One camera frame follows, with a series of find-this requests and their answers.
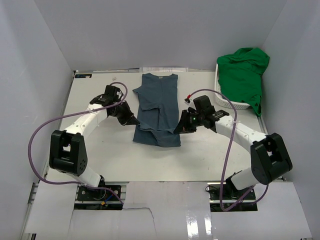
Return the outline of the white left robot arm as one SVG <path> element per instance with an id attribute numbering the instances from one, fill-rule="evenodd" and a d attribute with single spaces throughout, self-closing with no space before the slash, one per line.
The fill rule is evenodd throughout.
<path id="1" fill-rule="evenodd" d="M 104 93 L 89 102 L 88 113 L 64 130 L 55 130 L 51 134 L 49 167 L 89 186 L 88 193 L 96 200 L 107 193 L 105 180 L 88 166 L 85 140 L 108 117 L 117 118 L 122 126 L 140 124 L 123 98 L 120 88 L 107 85 Z"/>

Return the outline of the green t shirt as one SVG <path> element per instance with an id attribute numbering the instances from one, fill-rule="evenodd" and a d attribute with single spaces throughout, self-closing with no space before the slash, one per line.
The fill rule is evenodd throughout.
<path id="1" fill-rule="evenodd" d="M 240 48 L 217 58 L 221 93 L 230 101 L 245 103 L 262 115 L 262 76 L 270 57 L 258 47 Z"/>

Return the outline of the black label sticker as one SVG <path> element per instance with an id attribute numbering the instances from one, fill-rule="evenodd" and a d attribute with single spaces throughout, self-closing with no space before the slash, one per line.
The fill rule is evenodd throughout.
<path id="1" fill-rule="evenodd" d="M 89 79 L 92 78 L 92 74 L 76 74 L 75 79 Z"/>

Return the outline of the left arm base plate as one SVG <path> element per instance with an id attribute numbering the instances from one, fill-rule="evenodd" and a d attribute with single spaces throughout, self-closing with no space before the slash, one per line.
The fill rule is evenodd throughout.
<path id="1" fill-rule="evenodd" d="M 123 204 L 118 197 L 121 197 L 121 185 L 106 185 L 114 193 L 102 189 L 90 189 L 84 186 L 78 187 L 74 209 L 87 211 L 120 211 Z"/>

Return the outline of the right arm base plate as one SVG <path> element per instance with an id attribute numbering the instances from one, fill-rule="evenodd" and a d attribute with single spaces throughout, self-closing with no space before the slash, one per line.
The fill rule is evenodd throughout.
<path id="1" fill-rule="evenodd" d="M 222 194 L 222 205 L 225 209 L 234 204 L 249 188 L 245 188 L 240 191 L 233 191 L 227 187 L 224 183 Z M 209 205 L 211 213 L 222 213 L 223 210 L 220 206 L 220 184 L 208 183 L 205 191 L 209 194 Z M 236 206 L 230 209 L 228 212 L 256 212 L 258 210 L 255 191 L 253 189 L 240 201 Z"/>

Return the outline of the blue t shirt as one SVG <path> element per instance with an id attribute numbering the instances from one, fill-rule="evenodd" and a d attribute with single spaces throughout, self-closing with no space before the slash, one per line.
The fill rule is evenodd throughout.
<path id="1" fill-rule="evenodd" d="M 139 101 L 137 119 L 140 122 L 133 142 L 162 148 L 180 147 L 180 135 L 174 134 L 179 122 L 178 75 L 145 73 L 141 86 L 133 92 Z"/>

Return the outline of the white plastic basket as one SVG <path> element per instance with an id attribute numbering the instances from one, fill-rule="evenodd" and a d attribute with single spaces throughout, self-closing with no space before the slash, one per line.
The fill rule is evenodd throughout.
<path id="1" fill-rule="evenodd" d="M 231 101 L 231 103 L 232 103 L 232 105 L 231 105 L 223 96 L 221 96 L 222 92 L 221 92 L 221 86 L 219 84 L 219 66 L 218 66 L 218 64 L 216 64 L 216 67 L 215 67 L 214 90 L 218 92 L 218 93 L 214 94 L 215 101 L 221 107 L 231 109 L 232 105 L 233 105 L 236 110 L 246 110 L 251 107 L 247 103 L 234 102 L 234 101 Z"/>

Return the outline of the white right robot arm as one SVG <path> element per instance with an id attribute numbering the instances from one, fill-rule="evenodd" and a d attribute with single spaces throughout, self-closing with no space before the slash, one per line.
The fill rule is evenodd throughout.
<path id="1" fill-rule="evenodd" d="M 194 107 L 183 110 L 175 134 L 190 134 L 197 127 L 205 127 L 228 137 L 250 154 L 250 167 L 226 179 L 226 195 L 236 200 L 244 190 L 256 184 L 268 185 L 293 168 L 283 138 L 273 133 L 267 135 L 237 123 L 224 110 L 216 111 L 208 96 L 192 100 Z"/>

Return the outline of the papers behind table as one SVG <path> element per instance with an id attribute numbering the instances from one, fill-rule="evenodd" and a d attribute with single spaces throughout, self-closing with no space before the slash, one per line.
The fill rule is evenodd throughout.
<path id="1" fill-rule="evenodd" d="M 189 71 L 188 67 L 140 67 L 140 73 L 186 73 Z"/>

